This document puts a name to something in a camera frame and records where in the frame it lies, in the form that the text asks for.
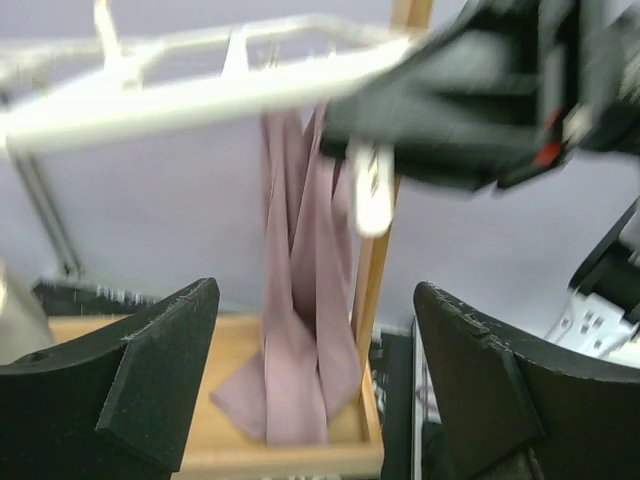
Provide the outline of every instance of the wooden pole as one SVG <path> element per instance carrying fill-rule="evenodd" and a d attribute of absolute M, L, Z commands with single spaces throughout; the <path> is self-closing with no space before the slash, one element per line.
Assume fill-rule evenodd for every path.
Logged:
<path fill-rule="evenodd" d="M 394 0 L 391 26 L 425 30 L 431 20 L 434 0 Z M 397 201 L 400 177 L 395 182 Z M 391 239 L 391 228 L 382 237 L 363 239 L 360 244 L 360 260 L 356 276 L 356 292 L 351 313 L 351 328 L 356 339 L 360 365 L 364 371 L 369 357 L 373 324 L 378 309 L 378 299 L 384 265 Z"/>

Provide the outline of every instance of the wooden tray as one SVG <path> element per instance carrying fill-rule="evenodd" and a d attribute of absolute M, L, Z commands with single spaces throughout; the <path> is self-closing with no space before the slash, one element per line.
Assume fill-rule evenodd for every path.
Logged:
<path fill-rule="evenodd" d="M 58 317 L 51 321 L 58 342 L 65 342 L 121 317 Z M 330 443 L 318 447 L 267 448 L 246 438 L 209 401 L 209 392 L 260 348 L 255 316 L 220 316 L 191 424 L 182 471 L 176 480 L 255 480 L 338 474 L 377 477 L 384 450 L 367 365 L 362 395 L 330 425 Z"/>

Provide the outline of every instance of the wooden frame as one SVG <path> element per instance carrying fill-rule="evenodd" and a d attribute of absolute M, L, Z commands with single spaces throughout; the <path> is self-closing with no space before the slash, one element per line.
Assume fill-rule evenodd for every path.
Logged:
<path fill-rule="evenodd" d="M 395 0 L 392 25 L 424 32 L 433 0 Z M 400 179 L 396 179 L 397 199 Z M 391 229 L 377 239 L 361 242 L 352 311 L 352 331 L 364 372 L 360 394 L 330 425 L 330 443 L 317 447 L 267 448 L 245 437 L 209 401 L 209 392 L 260 349 L 256 316 L 221 316 L 207 360 L 182 470 L 177 480 L 254 480 L 338 474 L 377 477 L 384 448 L 376 399 L 368 366 Z M 59 342 L 89 333 L 117 317 L 57 318 L 51 324 Z"/>

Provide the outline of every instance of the purple cloth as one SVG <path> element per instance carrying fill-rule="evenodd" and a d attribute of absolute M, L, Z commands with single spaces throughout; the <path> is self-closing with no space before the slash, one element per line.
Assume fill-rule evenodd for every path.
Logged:
<path fill-rule="evenodd" d="M 326 443 L 362 380 L 349 326 L 349 181 L 320 158 L 324 109 L 262 118 L 266 292 L 262 352 L 211 399 L 268 445 Z"/>

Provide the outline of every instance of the gray backdrop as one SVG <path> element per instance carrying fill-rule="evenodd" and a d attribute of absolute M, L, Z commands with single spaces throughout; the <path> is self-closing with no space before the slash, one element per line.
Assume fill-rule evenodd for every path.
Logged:
<path fill-rule="evenodd" d="M 435 24 L 463 2 L 437 0 Z M 610 2 L 619 11 L 625 2 Z M 114 0 L 123 34 L 323 12 L 386 24 L 390 0 Z M 4 38 L 91 35 L 90 0 L 0 7 Z M 306 54 L 308 45 L 289 47 Z M 152 79 L 219 68 L 220 54 L 171 61 Z M 86 65 L 61 66 L 56 78 Z M 165 294 L 215 276 L 227 306 L 258 309 L 263 289 L 256 120 L 41 159 L 88 280 Z M 557 318 L 576 266 L 638 193 L 624 159 L 580 155 L 562 173 L 473 200 L 403 186 L 379 320 L 406 324 L 431 280 L 535 333 Z M 55 275 L 53 252 L 13 167 L 0 162 L 0 255 L 32 281 Z"/>

